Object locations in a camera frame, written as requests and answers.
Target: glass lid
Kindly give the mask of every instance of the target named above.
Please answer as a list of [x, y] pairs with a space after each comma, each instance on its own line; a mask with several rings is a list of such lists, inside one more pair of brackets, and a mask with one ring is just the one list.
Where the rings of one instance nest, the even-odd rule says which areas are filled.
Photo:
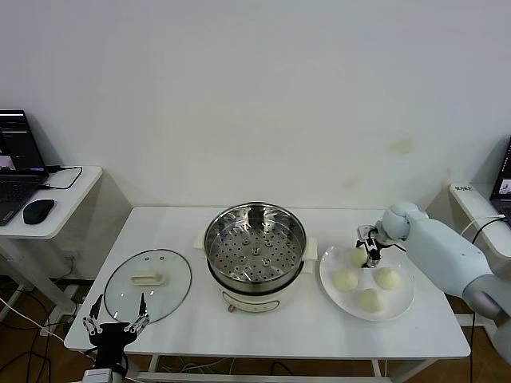
[[149, 323], [171, 314], [184, 301], [192, 283], [186, 259], [175, 251], [147, 250], [122, 263], [105, 288], [105, 306], [112, 318], [132, 322], [144, 293]]

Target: steamed bun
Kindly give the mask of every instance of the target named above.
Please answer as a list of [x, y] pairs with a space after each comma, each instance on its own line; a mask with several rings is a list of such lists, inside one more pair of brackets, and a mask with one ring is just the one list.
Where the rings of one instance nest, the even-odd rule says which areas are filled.
[[358, 286], [357, 274], [350, 270], [344, 269], [334, 274], [334, 286], [343, 293], [348, 293]]
[[367, 289], [360, 294], [360, 306], [370, 313], [378, 313], [385, 310], [386, 301], [375, 289]]
[[374, 280], [384, 290], [396, 290], [401, 286], [401, 277], [396, 270], [390, 267], [383, 267], [376, 271]]
[[354, 267], [362, 267], [367, 260], [367, 253], [364, 247], [356, 247], [349, 252], [351, 264]]

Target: pot handle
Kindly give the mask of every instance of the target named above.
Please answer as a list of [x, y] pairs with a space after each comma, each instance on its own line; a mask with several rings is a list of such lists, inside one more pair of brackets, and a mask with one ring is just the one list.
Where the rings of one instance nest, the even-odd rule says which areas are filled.
[[198, 250], [204, 250], [204, 236], [206, 235], [206, 230], [199, 231], [195, 240], [193, 241], [193, 248]]
[[314, 272], [315, 261], [318, 260], [318, 240], [313, 237], [307, 237], [307, 245], [302, 257], [303, 273], [312, 274]]

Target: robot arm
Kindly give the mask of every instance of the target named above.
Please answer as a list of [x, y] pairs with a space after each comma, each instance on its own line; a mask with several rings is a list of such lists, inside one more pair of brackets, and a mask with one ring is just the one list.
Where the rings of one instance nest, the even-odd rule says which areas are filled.
[[138, 317], [131, 323], [98, 324], [97, 317], [102, 298], [103, 295], [100, 295], [96, 303], [92, 305], [89, 316], [82, 319], [83, 325], [89, 333], [89, 340], [97, 350], [94, 366], [85, 371], [82, 383], [121, 383], [129, 368], [125, 347], [133, 343], [149, 324], [144, 293], [141, 295]]
[[368, 251], [367, 266], [375, 267], [379, 249], [402, 242], [408, 258], [443, 292], [462, 298], [487, 318], [505, 319], [493, 339], [499, 354], [511, 364], [511, 283], [490, 270], [486, 257], [472, 243], [412, 203], [389, 207], [382, 221], [360, 227], [358, 236]]

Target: white plate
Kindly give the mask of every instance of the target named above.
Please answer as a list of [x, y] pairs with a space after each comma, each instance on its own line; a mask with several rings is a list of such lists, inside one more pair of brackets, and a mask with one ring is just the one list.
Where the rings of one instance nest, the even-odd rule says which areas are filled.
[[[414, 301], [415, 288], [414, 280], [402, 265], [402, 259], [393, 255], [392, 251], [384, 249], [378, 267], [374, 269], [355, 268], [350, 261], [349, 250], [351, 249], [347, 247], [329, 247], [319, 261], [319, 279], [330, 299], [351, 315], [367, 321], [390, 321], [403, 315]], [[382, 267], [392, 267], [399, 273], [402, 285], [398, 290], [389, 291], [378, 286], [374, 276], [376, 271]], [[352, 269], [357, 274], [358, 286], [349, 293], [342, 293], [335, 288], [332, 279], [335, 273], [346, 268]], [[370, 313], [360, 307], [358, 303], [360, 294], [370, 288], [376, 289], [386, 300], [385, 310]]]

